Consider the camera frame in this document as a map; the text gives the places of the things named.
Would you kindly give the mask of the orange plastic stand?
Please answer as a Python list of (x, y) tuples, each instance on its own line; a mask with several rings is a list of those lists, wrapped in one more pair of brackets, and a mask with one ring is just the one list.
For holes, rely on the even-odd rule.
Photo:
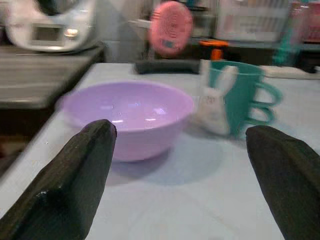
[(199, 41), (201, 48), (201, 58), (203, 60), (219, 61), (223, 59), (224, 50), (229, 43), (222, 40), (201, 40)]

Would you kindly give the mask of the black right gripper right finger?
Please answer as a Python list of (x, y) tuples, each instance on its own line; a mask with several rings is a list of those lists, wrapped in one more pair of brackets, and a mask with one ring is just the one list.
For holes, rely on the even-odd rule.
[(320, 155), (271, 126), (246, 130), (250, 163), (285, 240), (320, 240)]

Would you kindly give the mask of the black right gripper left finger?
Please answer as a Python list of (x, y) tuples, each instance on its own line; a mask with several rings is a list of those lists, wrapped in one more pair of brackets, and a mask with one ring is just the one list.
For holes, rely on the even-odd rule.
[(87, 124), (0, 218), (0, 240), (85, 240), (104, 193), (116, 127)]

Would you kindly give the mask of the white kitchen machine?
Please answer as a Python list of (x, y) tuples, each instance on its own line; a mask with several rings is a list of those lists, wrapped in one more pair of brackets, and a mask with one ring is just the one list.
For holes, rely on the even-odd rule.
[(99, 40), (101, 0), (9, 0), (5, 31), (16, 46), (37, 52), (66, 53), (93, 47)]

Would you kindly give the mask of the purple plastic bowl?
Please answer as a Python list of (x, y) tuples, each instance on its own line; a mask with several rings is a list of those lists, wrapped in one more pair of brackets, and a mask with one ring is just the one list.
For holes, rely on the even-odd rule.
[(149, 81), (109, 82), (75, 90), (59, 103), (65, 120), (83, 128), (108, 120), (117, 131), (117, 162), (150, 159), (168, 151), (194, 110), (184, 91)]

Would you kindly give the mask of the pink round disc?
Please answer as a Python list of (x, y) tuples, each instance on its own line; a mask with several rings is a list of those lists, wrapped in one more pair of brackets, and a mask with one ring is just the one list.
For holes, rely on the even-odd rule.
[(184, 50), (193, 32), (193, 17), (185, 4), (165, 1), (153, 11), (148, 40), (156, 53), (173, 57)]

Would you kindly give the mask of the black rectangular tray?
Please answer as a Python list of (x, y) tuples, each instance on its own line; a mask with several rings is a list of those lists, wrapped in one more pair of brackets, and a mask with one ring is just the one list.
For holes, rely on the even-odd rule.
[(140, 74), (196, 74), (200, 72), (201, 62), (192, 59), (140, 60), (134, 70)]

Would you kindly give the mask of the teal plastic rack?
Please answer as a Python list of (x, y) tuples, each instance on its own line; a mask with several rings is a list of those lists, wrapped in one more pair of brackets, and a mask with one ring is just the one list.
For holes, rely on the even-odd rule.
[(277, 49), (272, 56), (272, 64), (279, 67), (293, 65), (297, 53), (297, 43), (294, 40), (295, 31), (292, 26), (286, 28)]

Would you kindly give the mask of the white rabbit-shaped pouch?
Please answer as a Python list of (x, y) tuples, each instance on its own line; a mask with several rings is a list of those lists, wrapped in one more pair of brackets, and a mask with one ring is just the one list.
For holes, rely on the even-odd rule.
[(236, 66), (223, 67), (214, 77), (213, 86), (206, 86), (199, 98), (196, 119), (204, 129), (213, 134), (227, 136), (230, 133), (225, 96), (233, 88), (238, 72)]

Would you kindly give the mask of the pink plastic container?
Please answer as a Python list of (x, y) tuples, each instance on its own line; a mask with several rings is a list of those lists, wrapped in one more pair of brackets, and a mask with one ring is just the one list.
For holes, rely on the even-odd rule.
[(303, 41), (320, 44), (320, 0), (308, 0), (308, 13)]

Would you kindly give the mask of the teal plastic mug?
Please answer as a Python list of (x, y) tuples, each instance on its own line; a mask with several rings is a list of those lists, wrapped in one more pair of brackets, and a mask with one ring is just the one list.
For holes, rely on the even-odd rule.
[(265, 83), (261, 67), (227, 60), (216, 60), (209, 63), (207, 87), (212, 87), (223, 67), (238, 68), (236, 82), (225, 96), (227, 120), (230, 126), (229, 135), (238, 136), (245, 125), (269, 125), (275, 119), (272, 107), (278, 105), (282, 93), (274, 86)]

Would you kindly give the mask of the clear storage box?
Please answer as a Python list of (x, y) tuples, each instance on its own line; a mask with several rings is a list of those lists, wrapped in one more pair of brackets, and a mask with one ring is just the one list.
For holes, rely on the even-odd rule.
[(214, 37), (226, 41), (278, 41), (291, 0), (219, 0)]

